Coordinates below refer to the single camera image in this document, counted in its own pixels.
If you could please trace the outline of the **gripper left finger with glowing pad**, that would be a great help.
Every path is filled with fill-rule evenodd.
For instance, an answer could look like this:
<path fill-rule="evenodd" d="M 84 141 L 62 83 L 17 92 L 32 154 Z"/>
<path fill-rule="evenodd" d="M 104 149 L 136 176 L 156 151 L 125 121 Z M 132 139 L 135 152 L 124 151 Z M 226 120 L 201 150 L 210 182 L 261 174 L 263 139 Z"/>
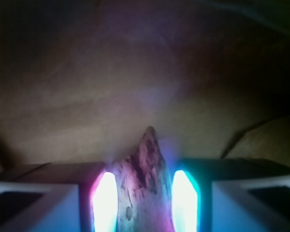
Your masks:
<path fill-rule="evenodd" d="M 0 173 L 0 232 L 114 232 L 117 213 L 116 178 L 102 162 Z"/>

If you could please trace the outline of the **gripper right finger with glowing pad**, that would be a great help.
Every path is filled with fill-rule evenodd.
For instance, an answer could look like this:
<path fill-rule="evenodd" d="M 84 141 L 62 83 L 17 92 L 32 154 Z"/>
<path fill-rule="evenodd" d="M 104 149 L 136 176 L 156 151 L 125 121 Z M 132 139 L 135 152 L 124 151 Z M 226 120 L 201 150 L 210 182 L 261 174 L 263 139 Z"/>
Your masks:
<path fill-rule="evenodd" d="M 177 232 L 290 232 L 290 167 L 266 159 L 181 159 Z"/>

